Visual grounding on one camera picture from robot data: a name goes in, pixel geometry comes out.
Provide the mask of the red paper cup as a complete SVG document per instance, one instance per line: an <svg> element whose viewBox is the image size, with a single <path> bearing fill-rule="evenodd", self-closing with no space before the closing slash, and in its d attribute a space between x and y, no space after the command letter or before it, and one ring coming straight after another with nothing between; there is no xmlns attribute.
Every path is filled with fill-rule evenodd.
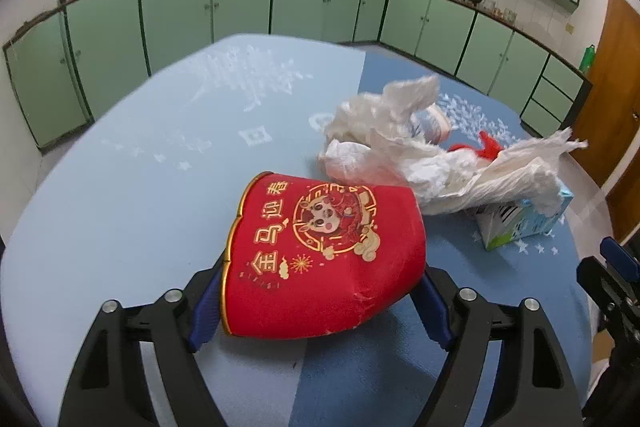
<svg viewBox="0 0 640 427"><path fill-rule="evenodd" d="M243 192L227 239L222 325L280 340L354 329L404 298L425 259L410 188L263 172Z"/></svg>

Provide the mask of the wooden door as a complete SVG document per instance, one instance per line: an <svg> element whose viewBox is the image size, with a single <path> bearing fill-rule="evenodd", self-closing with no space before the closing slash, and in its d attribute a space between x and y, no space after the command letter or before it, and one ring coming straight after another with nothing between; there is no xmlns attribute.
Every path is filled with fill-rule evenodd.
<svg viewBox="0 0 640 427"><path fill-rule="evenodd" d="M626 0L608 0L591 90L573 136L587 143L572 156L598 185L623 159L639 130L639 13Z"/></svg>

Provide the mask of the green bottle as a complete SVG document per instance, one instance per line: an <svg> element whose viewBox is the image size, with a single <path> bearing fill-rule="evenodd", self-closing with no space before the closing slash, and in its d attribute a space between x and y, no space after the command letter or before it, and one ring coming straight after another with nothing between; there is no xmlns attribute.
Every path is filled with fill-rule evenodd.
<svg viewBox="0 0 640 427"><path fill-rule="evenodd" d="M578 69L582 75L587 76L589 69L591 68L594 57L596 56L596 47L592 44L585 48L584 54L582 54L582 60L580 61Z"/></svg>

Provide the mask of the red plastic bag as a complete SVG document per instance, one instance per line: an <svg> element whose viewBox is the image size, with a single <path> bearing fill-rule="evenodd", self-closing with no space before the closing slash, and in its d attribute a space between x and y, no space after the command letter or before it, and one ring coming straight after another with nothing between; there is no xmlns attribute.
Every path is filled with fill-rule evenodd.
<svg viewBox="0 0 640 427"><path fill-rule="evenodd" d="M480 138L480 147L474 147L469 144L452 144L448 150L449 152L455 152L456 150L472 150L472 152L480 159L493 162L497 159L503 147L500 143L491 136L487 131L482 130L478 137Z"/></svg>

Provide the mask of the blue milk carton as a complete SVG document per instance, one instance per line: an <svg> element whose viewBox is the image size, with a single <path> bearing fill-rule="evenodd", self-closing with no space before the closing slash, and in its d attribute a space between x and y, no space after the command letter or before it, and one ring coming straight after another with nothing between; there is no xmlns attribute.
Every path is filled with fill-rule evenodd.
<svg viewBox="0 0 640 427"><path fill-rule="evenodd" d="M499 202L477 207L473 216L486 251L519 241L524 237L550 232L572 202L574 194L564 184L560 190L561 206L552 216L539 212L529 199Z"/></svg>

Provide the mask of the light blue mat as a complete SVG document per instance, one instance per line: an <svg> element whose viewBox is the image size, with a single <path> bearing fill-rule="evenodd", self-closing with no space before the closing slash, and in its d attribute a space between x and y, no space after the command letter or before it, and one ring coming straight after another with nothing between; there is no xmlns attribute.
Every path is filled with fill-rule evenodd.
<svg viewBox="0 0 640 427"><path fill-rule="evenodd" d="M42 425L58 421L105 300L149 303L210 267L257 173L317 176L322 128L365 59L312 40L225 38L146 80L58 161L1 263L6 337Z"/></svg>

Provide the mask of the green lower kitchen cabinets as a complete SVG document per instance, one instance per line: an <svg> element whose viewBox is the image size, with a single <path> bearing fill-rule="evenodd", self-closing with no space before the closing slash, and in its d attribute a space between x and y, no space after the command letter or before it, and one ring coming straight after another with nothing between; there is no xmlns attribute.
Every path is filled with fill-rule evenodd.
<svg viewBox="0 0 640 427"><path fill-rule="evenodd" d="M44 150L154 72L236 34L376 43L506 104L540 135L574 124L591 89L548 46L458 0L72 0L26 23L2 54Z"/></svg>

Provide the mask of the white crumpled tissue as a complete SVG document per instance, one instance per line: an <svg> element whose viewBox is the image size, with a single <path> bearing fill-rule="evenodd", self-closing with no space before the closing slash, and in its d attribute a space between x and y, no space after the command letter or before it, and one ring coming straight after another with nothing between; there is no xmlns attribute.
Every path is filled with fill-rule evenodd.
<svg viewBox="0 0 640 427"><path fill-rule="evenodd" d="M548 138L520 140L483 159L475 150L445 150L428 142L419 112L435 105L436 76L387 83L341 103L324 128L319 161L343 184L409 187L426 215L442 215L498 202L527 199L547 216L561 206L559 159L586 147L570 129Z"/></svg>

